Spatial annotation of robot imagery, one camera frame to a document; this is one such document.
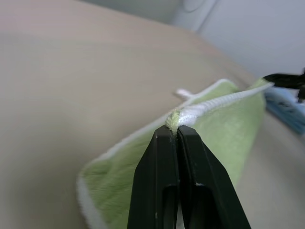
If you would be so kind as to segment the blue cloth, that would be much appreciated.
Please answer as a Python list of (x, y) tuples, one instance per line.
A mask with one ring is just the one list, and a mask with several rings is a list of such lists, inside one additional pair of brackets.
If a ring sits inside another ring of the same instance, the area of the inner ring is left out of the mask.
[(264, 92), (266, 108), (299, 135), (305, 135), (305, 104), (284, 88), (271, 87)]

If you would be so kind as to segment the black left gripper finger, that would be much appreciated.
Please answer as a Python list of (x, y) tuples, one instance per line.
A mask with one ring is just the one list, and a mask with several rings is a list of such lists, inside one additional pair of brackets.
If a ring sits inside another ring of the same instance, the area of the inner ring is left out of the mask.
[(305, 68), (301, 74), (274, 73), (263, 77), (263, 79), (274, 83), (275, 87), (300, 89), (305, 86)]
[(127, 229), (176, 229), (179, 171), (172, 131), (156, 129), (133, 177)]
[(185, 229), (251, 229), (230, 177), (195, 129), (177, 132)]

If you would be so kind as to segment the green towel with white trim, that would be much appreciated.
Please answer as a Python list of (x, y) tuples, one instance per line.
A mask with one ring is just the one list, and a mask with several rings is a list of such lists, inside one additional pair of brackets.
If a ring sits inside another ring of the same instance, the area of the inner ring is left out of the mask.
[(77, 195), (88, 228), (127, 228), (135, 168), (162, 125), (194, 128), (237, 185), (262, 123), (264, 91), (270, 87), (261, 79), (240, 91), (221, 79), (197, 94), (178, 90), (184, 102), (174, 111), (122, 139), (80, 171)]

